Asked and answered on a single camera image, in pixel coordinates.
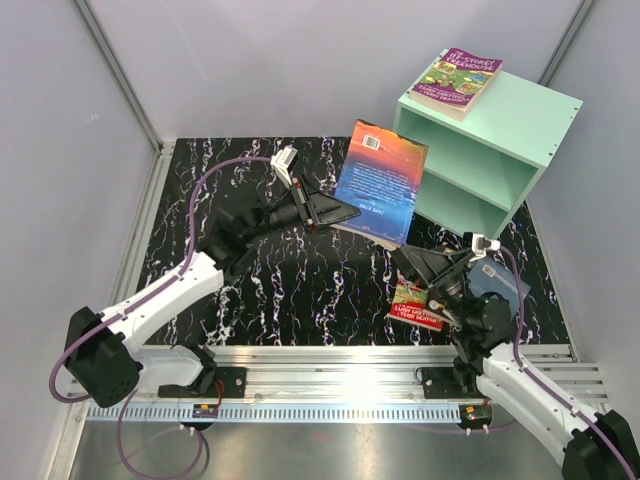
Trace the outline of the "blue orange sunset book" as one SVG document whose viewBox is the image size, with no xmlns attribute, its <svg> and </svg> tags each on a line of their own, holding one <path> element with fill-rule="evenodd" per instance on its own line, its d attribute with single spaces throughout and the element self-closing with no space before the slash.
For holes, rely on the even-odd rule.
<svg viewBox="0 0 640 480">
<path fill-rule="evenodd" d="M 360 210 L 336 225 L 394 250 L 408 237 L 429 147 L 356 121 L 334 196 Z"/>
</svg>

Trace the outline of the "purple treehouse book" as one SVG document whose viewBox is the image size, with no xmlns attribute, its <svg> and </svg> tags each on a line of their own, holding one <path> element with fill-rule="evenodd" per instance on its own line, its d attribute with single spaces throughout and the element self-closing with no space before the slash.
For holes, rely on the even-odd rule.
<svg viewBox="0 0 640 480">
<path fill-rule="evenodd" d="M 461 121 L 502 66 L 501 59 L 450 48 L 416 81 L 408 95 L 412 101 Z"/>
</svg>

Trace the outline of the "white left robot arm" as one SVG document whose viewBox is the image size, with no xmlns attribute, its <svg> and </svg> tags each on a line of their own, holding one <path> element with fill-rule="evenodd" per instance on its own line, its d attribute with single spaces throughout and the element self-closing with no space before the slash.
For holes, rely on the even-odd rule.
<svg viewBox="0 0 640 480">
<path fill-rule="evenodd" d="M 191 397 L 216 392 L 220 377 L 213 353 L 193 342 L 160 350 L 145 348 L 145 342 L 243 273 L 257 256 L 257 240 L 294 227 L 322 232 L 359 214 L 359 208 L 321 192 L 302 176 L 272 205 L 258 197 L 245 204 L 224 203 L 195 251 L 177 267 L 99 313 L 83 307 L 72 315 L 66 370 L 102 408 L 142 388 L 169 388 Z"/>
</svg>

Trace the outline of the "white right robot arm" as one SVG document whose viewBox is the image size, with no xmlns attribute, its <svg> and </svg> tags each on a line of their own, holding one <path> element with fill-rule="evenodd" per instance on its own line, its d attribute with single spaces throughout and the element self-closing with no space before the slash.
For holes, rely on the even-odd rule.
<svg viewBox="0 0 640 480">
<path fill-rule="evenodd" d="M 544 376 L 520 351 L 522 316 L 499 292 L 473 294 L 473 261 L 499 244 L 458 251 L 404 245 L 391 256 L 404 278 L 434 294 L 453 317 L 453 385 L 500 404 L 552 455 L 566 479 L 636 479 L 639 451 L 627 420 L 600 413 Z"/>
</svg>

